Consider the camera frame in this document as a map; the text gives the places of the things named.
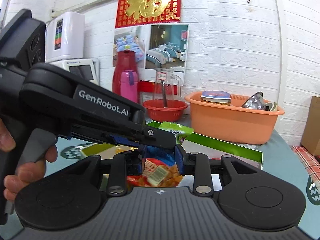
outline green snack package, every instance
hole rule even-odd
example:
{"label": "green snack package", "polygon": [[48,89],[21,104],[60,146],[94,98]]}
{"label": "green snack package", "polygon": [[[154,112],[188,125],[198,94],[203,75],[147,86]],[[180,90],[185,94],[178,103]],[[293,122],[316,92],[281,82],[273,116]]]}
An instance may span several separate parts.
{"label": "green snack package", "polygon": [[193,128],[186,127],[184,125],[174,122],[163,122],[159,129],[172,132],[177,140],[177,143],[182,144],[183,140],[193,132]]}

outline bedroom poster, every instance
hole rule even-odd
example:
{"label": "bedroom poster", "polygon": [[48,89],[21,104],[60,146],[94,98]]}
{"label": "bedroom poster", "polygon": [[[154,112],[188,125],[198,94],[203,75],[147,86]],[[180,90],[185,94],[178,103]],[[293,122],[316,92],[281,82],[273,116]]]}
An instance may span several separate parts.
{"label": "bedroom poster", "polygon": [[187,24],[141,25],[115,30],[113,66],[118,52],[132,50],[140,80],[156,79],[156,68],[171,68],[184,80],[188,52]]}
{"label": "bedroom poster", "polygon": [[188,51],[187,24],[151,25],[146,48],[143,80],[155,81],[156,68],[172,68],[181,77],[182,84]]}

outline checkered cloth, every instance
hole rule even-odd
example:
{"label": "checkered cloth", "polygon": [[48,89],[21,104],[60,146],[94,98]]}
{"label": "checkered cloth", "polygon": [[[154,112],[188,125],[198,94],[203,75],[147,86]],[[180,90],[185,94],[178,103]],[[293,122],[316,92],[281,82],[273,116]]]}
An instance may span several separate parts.
{"label": "checkered cloth", "polygon": [[316,184],[317,188],[320,188],[320,163],[305,149],[305,147],[292,146],[292,150],[298,155],[314,184]]}

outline label on pitcher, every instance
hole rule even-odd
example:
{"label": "label on pitcher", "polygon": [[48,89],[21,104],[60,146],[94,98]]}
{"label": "label on pitcher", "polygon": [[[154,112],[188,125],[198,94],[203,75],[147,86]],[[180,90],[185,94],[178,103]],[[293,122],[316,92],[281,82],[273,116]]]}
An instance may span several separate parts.
{"label": "label on pitcher", "polygon": [[157,79],[166,80],[167,79],[167,73],[157,72]]}

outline red thermos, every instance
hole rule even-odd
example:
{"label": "red thermos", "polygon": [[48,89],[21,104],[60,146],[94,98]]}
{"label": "red thermos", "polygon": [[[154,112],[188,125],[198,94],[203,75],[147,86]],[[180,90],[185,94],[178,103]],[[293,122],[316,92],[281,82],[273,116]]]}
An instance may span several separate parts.
{"label": "red thermos", "polygon": [[112,92],[121,95],[121,74],[125,70],[132,70],[138,73],[137,64],[135,60],[135,52],[132,50],[124,50],[118,52],[118,59],[116,63],[115,72],[112,79]]}

